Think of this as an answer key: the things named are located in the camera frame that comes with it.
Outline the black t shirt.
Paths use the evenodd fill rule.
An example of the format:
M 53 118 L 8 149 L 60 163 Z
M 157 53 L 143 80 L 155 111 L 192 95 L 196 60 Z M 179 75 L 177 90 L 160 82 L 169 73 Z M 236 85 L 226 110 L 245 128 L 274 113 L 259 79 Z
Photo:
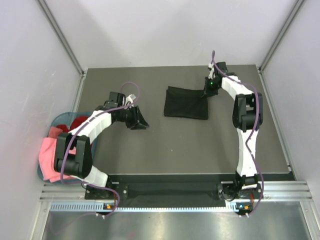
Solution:
M 165 117 L 208 120 L 208 99 L 203 90 L 168 86 L 163 114 Z

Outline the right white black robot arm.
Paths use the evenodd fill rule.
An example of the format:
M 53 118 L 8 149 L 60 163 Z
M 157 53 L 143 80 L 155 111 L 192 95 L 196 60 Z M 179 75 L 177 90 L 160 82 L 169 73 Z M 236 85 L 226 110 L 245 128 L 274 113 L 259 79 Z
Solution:
M 233 72 L 229 72 L 225 62 L 208 65 L 209 75 L 205 78 L 204 94 L 214 96 L 219 90 L 224 90 L 234 100 L 232 124 L 238 136 L 238 164 L 235 171 L 233 186 L 226 186 L 221 191 L 221 197 L 230 196 L 245 198 L 259 189 L 256 166 L 256 141 L 259 128 L 263 123 L 263 98 L 256 90 L 248 89 Z

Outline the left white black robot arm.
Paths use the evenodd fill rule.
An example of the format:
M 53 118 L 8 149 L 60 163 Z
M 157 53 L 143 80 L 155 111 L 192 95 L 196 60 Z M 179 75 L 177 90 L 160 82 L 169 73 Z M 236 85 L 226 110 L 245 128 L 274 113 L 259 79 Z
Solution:
M 60 181 L 68 184 L 64 176 L 72 177 L 82 184 L 96 188 L 102 198 L 109 198 L 115 190 L 108 174 L 93 164 L 92 144 L 112 124 L 120 122 L 130 130 L 145 130 L 149 124 L 144 119 L 138 97 L 111 92 L 109 99 L 98 106 L 80 126 L 58 135 L 53 169 L 60 174 Z

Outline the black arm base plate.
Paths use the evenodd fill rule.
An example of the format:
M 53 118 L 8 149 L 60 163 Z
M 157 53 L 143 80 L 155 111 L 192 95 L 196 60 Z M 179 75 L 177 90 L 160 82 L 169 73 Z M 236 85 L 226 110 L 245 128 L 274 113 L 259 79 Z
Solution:
M 224 201 L 258 200 L 258 177 L 243 180 L 236 174 L 112 174 L 111 188 L 122 208 L 222 207 Z

